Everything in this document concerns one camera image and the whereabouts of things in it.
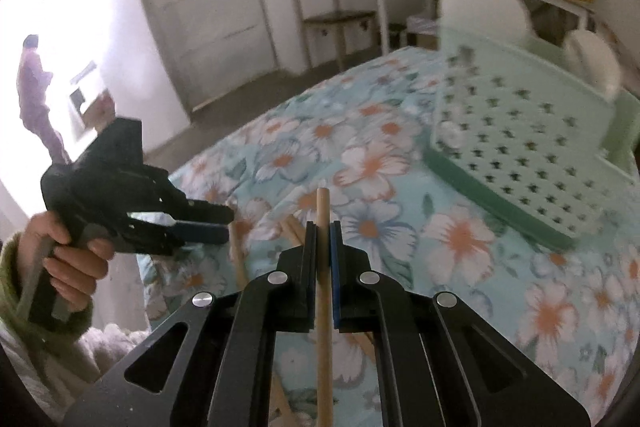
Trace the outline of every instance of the floral bedspread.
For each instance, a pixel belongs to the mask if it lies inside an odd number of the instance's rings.
[[[406,48],[270,110],[172,176],[191,198],[237,209],[250,276],[290,245],[278,220],[315,219],[331,193],[345,243],[417,293],[449,289],[576,397],[604,414],[640,330],[640,192],[630,191],[575,251],[548,251],[469,202],[422,161],[439,55]],[[146,312],[158,325],[194,293],[237,290],[228,245],[172,259],[139,256]],[[316,417],[313,333],[279,334],[274,368],[301,425]],[[334,334],[335,426],[379,426],[376,370]],[[273,426],[281,423],[273,418]]]

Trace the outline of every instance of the green dish rack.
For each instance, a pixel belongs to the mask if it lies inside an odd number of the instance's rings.
[[[426,163],[541,245],[571,248],[634,183],[640,101],[607,102],[539,38],[517,47],[444,26],[440,40]]]

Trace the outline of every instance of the wooden stick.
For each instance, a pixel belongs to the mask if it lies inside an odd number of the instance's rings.
[[[291,214],[289,214],[289,216],[287,216],[285,220],[289,223],[291,230],[293,230],[296,236],[298,236],[298,239],[300,240],[300,245],[304,245],[305,237],[306,237],[306,228],[302,225],[302,223],[299,222],[299,220],[297,220]]]
[[[244,266],[244,252],[242,252],[242,244],[240,243],[240,236],[238,234],[238,226],[235,221],[229,223],[229,253],[231,256],[231,262],[236,269],[236,283],[238,283],[238,289],[244,290],[244,287],[249,284],[249,276]]]
[[[244,266],[244,253],[242,252],[238,227],[236,226],[235,221],[229,223],[229,247],[231,261],[236,268],[236,282],[238,283],[238,289],[244,290],[245,286],[249,284],[249,275],[247,274],[246,267]],[[287,400],[287,395],[284,393],[280,377],[275,370],[271,371],[270,400],[275,403],[276,407],[280,410],[285,427],[300,427],[296,416],[291,410],[289,400]]]
[[[316,349],[318,350],[318,419],[316,427],[332,427],[334,395],[332,390],[331,279],[329,274],[329,190],[318,188],[318,283],[316,284]]]
[[[281,220],[280,226],[282,227],[282,233],[287,237],[287,239],[289,239],[289,242],[294,247],[300,247],[304,243],[304,237],[302,238],[302,240],[300,240],[300,238],[298,237],[298,234],[291,226],[291,223],[289,221],[289,216],[287,216],[286,219]]]
[[[376,363],[376,348],[373,346],[371,339],[367,333],[348,333],[353,336],[355,341],[360,345],[360,348],[364,351],[364,354],[369,357],[369,360]]]

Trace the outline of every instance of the person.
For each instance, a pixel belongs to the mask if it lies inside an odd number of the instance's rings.
[[[20,102],[20,119],[25,129],[40,138],[49,151],[53,163],[71,163],[66,153],[62,136],[51,126],[49,107],[45,104],[45,93],[53,73],[43,71],[37,52],[38,36],[28,35],[22,43],[17,89]]]
[[[48,331],[17,316],[20,289],[44,237],[59,246],[43,262],[51,285],[68,303],[71,318],[63,330]],[[97,280],[107,275],[113,245],[90,241],[86,249],[67,246],[69,233],[56,214],[31,218],[0,253],[0,343],[15,372],[38,406],[61,423],[80,394],[137,346],[148,331],[130,332],[116,325],[104,331],[90,328],[91,295]]]

